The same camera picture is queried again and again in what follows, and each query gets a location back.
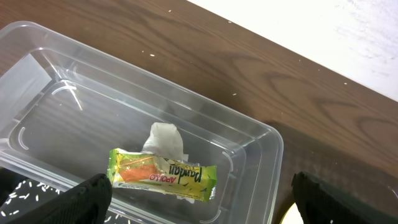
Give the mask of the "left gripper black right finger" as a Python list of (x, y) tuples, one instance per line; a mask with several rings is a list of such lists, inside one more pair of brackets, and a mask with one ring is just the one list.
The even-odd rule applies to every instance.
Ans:
[(307, 172), (292, 179), (292, 193), (304, 224), (397, 224), (381, 212)]

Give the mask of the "green orange snack wrapper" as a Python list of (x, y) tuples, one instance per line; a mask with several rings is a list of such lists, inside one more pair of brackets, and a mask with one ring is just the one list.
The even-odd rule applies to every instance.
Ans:
[(114, 188), (146, 190), (209, 202), (215, 197), (217, 166), (190, 165), (156, 154), (109, 152), (107, 177)]

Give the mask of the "white tissue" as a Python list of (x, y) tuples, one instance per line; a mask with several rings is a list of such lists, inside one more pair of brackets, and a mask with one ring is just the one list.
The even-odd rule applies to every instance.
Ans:
[(188, 161), (188, 154), (183, 152), (182, 137), (174, 124), (154, 123), (141, 152), (176, 161)]

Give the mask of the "yellow plate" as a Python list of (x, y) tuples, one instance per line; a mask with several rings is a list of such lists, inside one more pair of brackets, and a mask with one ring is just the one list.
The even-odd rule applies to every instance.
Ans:
[(303, 224), (303, 220), (296, 203), (293, 203), (287, 209), (280, 220), (280, 224)]

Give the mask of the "black plastic tray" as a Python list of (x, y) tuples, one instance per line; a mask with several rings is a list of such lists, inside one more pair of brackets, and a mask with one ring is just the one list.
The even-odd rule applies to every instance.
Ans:
[(32, 179), (17, 180), (12, 190), (4, 191), (1, 224), (8, 223), (34, 208), (59, 196), (63, 191)]

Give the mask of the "clear plastic bin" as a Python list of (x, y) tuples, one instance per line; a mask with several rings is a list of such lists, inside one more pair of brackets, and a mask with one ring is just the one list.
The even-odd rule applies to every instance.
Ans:
[(1, 29), (1, 166), (68, 190), (176, 125), (191, 163), (215, 165), (208, 203), (116, 189), (110, 223), (270, 223), (283, 140), (271, 126), (33, 22)]

